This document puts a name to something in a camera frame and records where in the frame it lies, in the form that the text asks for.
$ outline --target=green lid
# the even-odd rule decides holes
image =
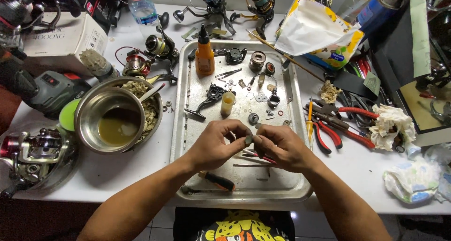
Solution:
[[[75,131],[74,114],[80,98],[70,101],[59,113],[59,124],[68,131]]]

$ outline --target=hand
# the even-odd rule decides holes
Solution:
[[[262,125],[253,142],[259,156],[267,154],[273,157],[277,165],[290,172],[303,172],[319,161],[304,141],[286,125]]]
[[[184,157],[196,171],[217,169],[246,147],[246,135],[252,132],[239,120],[211,121]],[[226,145],[224,137],[230,144]]]

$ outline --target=tile floor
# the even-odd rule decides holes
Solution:
[[[400,229],[395,215],[380,215],[393,240],[398,240]],[[292,212],[295,223],[296,241],[336,241],[335,235],[327,223],[326,216],[320,212]],[[173,241],[172,226],[175,220],[175,208],[163,207],[148,227],[134,241]],[[442,238],[415,231],[405,232],[401,241],[442,241]]]

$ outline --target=t-shirt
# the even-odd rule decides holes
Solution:
[[[290,212],[176,208],[174,241],[295,241]]]

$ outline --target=stainless steel tray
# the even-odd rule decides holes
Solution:
[[[290,127],[305,141],[307,138],[307,129],[305,127],[305,119],[302,110],[301,98],[299,95],[299,84],[295,74],[295,65],[290,64],[287,71],[282,71],[281,61],[283,56],[275,52],[273,49],[256,41],[226,41],[212,40],[211,48],[247,48],[245,60],[239,65],[227,65],[224,56],[215,58],[216,69],[211,76],[198,76],[194,61],[190,63],[187,56],[192,50],[197,48],[197,42],[186,44],[180,51],[179,79],[177,83],[177,100],[175,104],[174,130],[172,132],[171,158],[172,163],[181,157],[196,141],[206,125],[210,121],[223,119],[220,115],[221,101],[217,101],[203,110],[201,114],[206,120],[199,121],[187,113],[184,108],[195,110],[197,106],[206,99],[206,90],[211,83],[223,87],[226,83],[216,80],[215,75],[223,72],[243,68],[224,80],[233,80],[236,86],[232,90],[236,92],[236,102],[232,109],[232,114],[228,119],[239,119],[247,124],[255,134],[256,129],[248,122],[249,110],[255,112],[259,116],[259,122],[263,124],[282,125],[285,120],[290,121]],[[241,88],[238,84],[243,79],[246,86],[251,78],[255,75],[249,69],[249,61],[254,51],[263,51],[267,58],[266,62],[271,62],[276,68],[274,77],[277,79],[277,95],[280,97],[280,104],[272,109],[274,116],[271,120],[266,110],[269,106],[265,102],[256,102],[255,96],[263,92],[267,97],[271,92],[267,90],[268,84],[275,84],[271,77],[266,77],[262,88],[258,87],[258,77],[252,85],[252,89],[248,91]],[[283,111],[283,115],[279,116],[278,111]],[[270,203],[270,202],[300,202],[307,199],[313,192],[311,185],[302,174],[290,173],[278,168],[270,168],[271,177],[268,177],[267,168],[254,167],[233,167],[234,163],[253,163],[247,157],[238,153],[232,157],[219,169],[213,173],[227,177],[234,181],[236,190],[233,193],[225,192],[217,188],[217,186],[204,180],[197,175],[189,179],[185,184],[190,189],[197,190],[195,193],[186,193],[186,189],[180,189],[177,192],[178,197],[190,200],[194,203],[208,204],[232,204],[232,203]],[[264,163],[263,160],[251,158],[253,161]]]

